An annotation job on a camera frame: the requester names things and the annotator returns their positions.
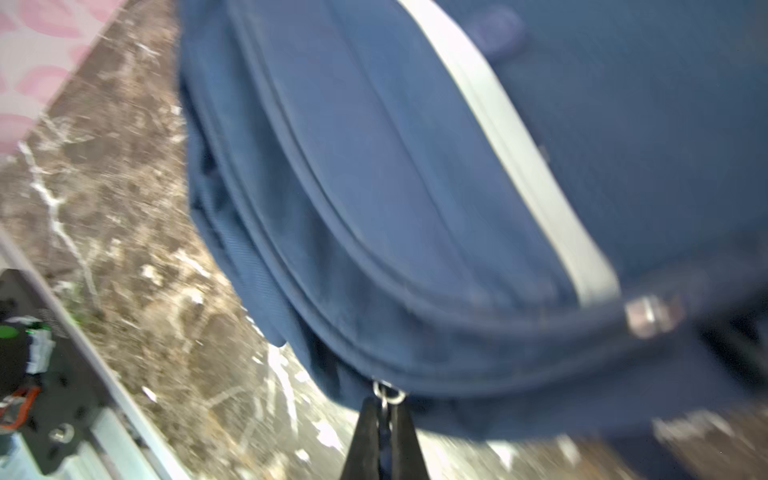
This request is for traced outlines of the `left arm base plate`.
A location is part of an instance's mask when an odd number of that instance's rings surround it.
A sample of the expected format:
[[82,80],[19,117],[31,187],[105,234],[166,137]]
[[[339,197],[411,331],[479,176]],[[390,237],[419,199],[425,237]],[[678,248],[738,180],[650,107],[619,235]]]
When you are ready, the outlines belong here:
[[1,274],[1,431],[20,437],[43,475],[92,438],[104,388],[30,278]]

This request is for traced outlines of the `navy blue student backpack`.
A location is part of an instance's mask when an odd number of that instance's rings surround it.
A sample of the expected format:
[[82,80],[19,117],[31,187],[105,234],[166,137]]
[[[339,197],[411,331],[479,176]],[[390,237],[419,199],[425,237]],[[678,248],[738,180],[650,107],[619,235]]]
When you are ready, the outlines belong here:
[[477,440],[767,391],[763,1],[182,1],[191,217],[332,400]]

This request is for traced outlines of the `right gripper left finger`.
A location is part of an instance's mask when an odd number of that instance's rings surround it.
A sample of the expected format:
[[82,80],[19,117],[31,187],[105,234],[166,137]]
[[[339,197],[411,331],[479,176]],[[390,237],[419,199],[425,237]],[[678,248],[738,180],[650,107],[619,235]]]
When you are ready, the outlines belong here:
[[367,398],[360,409],[340,480],[379,480],[379,407]]

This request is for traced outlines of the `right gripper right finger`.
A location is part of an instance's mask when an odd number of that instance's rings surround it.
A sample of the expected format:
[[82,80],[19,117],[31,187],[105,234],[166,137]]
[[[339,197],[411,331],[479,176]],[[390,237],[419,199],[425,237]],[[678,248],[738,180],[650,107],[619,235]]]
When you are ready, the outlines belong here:
[[404,403],[390,408],[391,478],[394,480],[429,480],[416,429]]

